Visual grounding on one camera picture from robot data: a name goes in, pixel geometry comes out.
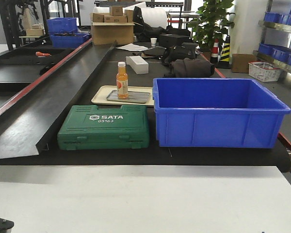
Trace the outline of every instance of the orange juice bottle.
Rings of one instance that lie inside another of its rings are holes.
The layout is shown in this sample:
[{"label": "orange juice bottle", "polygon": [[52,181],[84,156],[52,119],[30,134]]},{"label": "orange juice bottle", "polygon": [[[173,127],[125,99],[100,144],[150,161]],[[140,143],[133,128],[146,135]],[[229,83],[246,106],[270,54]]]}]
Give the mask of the orange juice bottle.
[{"label": "orange juice bottle", "polygon": [[124,99],[128,97],[128,75],[126,73],[126,63],[117,63],[117,75],[116,75],[116,86],[117,86],[117,97]]}]

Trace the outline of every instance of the red strip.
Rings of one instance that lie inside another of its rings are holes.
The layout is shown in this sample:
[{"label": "red strip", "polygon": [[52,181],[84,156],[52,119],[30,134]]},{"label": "red strip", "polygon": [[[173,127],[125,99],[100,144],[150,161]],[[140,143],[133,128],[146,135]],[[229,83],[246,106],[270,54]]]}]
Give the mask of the red strip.
[{"label": "red strip", "polygon": [[291,142],[289,142],[289,140],[281,132],[278,133],[277,138],[282,145],[291,150]]},{"label": "red strip", "polygon": [[168,23],[179,23],[179,20],[167,20]]},{"label": "red strip", "polygon": [[59,67],[61,67],[64,63],[66,63],[71,57],[73,57],[76,53],[78,53],[83,47],[87,46],[89,43],[92,42],[92,39],[87,40],[80,46],[78,46],[74,51],[72,51],[70,54],[68,54],[66,57],[64,57],[60,62],[58,62],[56,65],[54,65],[51,69],[49,69],[47,72],[45,72],[43,75],[41,75],[37,80],[35,80],[33,83],[26,86],[24,89],[19,91],[17,94],[15,94],[7,103],[5,103],[0,108],[0,116],[9,108],[11,108],[14,104],[17,103],[21,98],[23,98],[25,95],[27,95],[30,91],[32,91],[35,87],[37,87],[42,81],[44,81],[46,78],[48,78],[52,73],[54,73],[56,70],[58,70]]},{"label": "red strip", "polygon": [[[208,59],[201,53],[200,54],[203,58],[205,58],[205,60],[208,61]],[[217,68],[214,69],[214,71],[221,77],[221,78],[226,78],[223,73],[221,73]]]}]

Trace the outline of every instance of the black bag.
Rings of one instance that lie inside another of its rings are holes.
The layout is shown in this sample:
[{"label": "black bag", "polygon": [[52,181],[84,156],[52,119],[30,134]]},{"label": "black bag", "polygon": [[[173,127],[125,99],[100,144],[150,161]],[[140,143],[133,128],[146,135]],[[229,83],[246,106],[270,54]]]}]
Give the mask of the black bag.
[{"label": "black bag", "polygon": [[135,6],[132,16],[134,22],[134,34],[141,42],[150,42],[151,38],[159,38],[160,34],[167,33],[167,30],[158,27],[153,28],[144,22],[142,18],[141,8]]},{"label": "black bag", "polygon": [[214,74],[214,64],[205,59],[185,58],[176,60],[170,65],[170,73],[164,74],[168,78],[208,78]]},{"label": "black bag", "polygon": [[164,66],[169,66],[171,62],[177,59],[183,60],[184,58],[195,59],[196,58],[195,50],[175,45],[165,50],[165,53],[162,57],[162,64]]}]

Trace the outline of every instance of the orange label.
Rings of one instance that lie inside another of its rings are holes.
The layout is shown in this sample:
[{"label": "orange label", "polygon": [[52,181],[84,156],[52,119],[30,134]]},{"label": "orange label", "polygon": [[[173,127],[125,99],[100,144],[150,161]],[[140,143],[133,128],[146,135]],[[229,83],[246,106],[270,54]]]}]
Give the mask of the orange label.
[{"label": "orange label", "polygon": [[116,86],[119,95],[125,95],[128,93],[128,80],[117,80]]}]

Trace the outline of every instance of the potted plant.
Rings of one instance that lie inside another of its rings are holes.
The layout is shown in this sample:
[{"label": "potted plant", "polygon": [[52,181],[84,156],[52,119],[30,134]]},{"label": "potted plant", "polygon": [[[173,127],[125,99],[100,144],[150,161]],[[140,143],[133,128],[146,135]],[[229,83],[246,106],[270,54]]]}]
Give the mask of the potted plant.
[{"label": "potted plant", "polygon": [[219,48],[222,48],[223,37],[228,34],[227,27],[234,26],[234,22],[226,17],[231,14],[226,10],[232,7],[234,0],[204,0],[203,6],[196,13],[199,18],[193,19],[189,27],[195,32],[193,39],[201,49],[212,48],[215,39],[219,40]]}]

